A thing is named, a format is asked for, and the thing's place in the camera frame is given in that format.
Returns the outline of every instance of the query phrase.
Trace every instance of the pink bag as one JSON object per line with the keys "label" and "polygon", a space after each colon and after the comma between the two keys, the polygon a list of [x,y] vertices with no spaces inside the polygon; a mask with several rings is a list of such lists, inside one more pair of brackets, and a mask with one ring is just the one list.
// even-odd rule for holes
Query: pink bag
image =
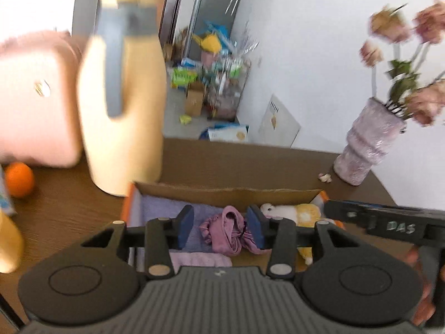
{"label": "pink bag", "polygon": [[76,78],[85,41],[40,31],[0,44],[0,163],[79,161]]}

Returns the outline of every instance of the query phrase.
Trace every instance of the dried rose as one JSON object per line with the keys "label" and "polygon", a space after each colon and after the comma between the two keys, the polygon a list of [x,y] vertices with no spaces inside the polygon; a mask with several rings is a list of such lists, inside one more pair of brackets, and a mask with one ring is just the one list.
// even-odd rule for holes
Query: dried rose
{"label": "dried rose", "polygon": [[371,33],[382,36],[391,43],[406,41],[411,36],[401,14],[386,7],[371,16]]}
{"label": "dried rose", "polygon": [[445,87],[435,83],[416,90],[405,99],[408,113],[423,126],[430,126],[445,106]]}
{"label": "dried rose", "polygon": [[445,30],[445,3],[435,0],[435,4],[416,15],[416,32],[423,43],[439,44]]}
{"label": "dried rose", "polygon": [[380,48],[371,41],[366,40],[360,49],[360,56],[366,66],[375,66],[379,61],[383,61],[383,53]]}

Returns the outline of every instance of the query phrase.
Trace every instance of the wooden table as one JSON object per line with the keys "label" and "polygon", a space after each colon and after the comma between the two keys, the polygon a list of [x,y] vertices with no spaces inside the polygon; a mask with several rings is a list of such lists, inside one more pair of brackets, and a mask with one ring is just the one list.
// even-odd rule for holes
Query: wooden table
{"label": "wooden table", "polygon": [[[352,187],[332,173],[336,154],[280,149],[264,146],[166,139],[161,181],[206,187],[250,187],[258,189],[324,189],[332,199],[394,204],[379,180],[370,174],[359,187]],[[85,158],[74,168],[35,168],[37,189],[27,199],[16,201],[14,218],[26,239],[20,268],[0,274],[0,291],[19,315],[25,314],[17,297],[21,275],[58,250],[117,219],[122,198],[98,189],[90,179]],[[318,180],[331,172],[333,181]],[[348,226],[352,233],[356,227]],[[401,257],[409,245],[366,237],[385,251]],[[0,318],[0,333],[14,330]]]}

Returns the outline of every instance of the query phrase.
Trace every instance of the door frame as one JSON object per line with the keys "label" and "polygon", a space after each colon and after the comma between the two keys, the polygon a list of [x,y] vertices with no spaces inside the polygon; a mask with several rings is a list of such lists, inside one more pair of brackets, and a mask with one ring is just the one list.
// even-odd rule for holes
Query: door frame
{"label": "door frame", "polygon": [[165,0],[164,2],[161,27],[159,29],[159,41],[161,42],[161,46],[164,46],[166,43],[172,43],[174,40],[177,14],[180,6],[181,0]]}

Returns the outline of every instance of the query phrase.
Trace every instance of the gray jug handle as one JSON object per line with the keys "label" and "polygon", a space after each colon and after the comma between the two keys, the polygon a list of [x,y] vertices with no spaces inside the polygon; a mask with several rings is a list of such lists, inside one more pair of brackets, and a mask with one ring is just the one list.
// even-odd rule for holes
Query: gray jug handle
{"label": "gray jug handle", "polygon": [[122,14],[108,26],[104,33],[105,40],[105,98],[107,114],[116,118],[122,114],[122,59],[124,55],[124,37],[128,32],[130,16]]}

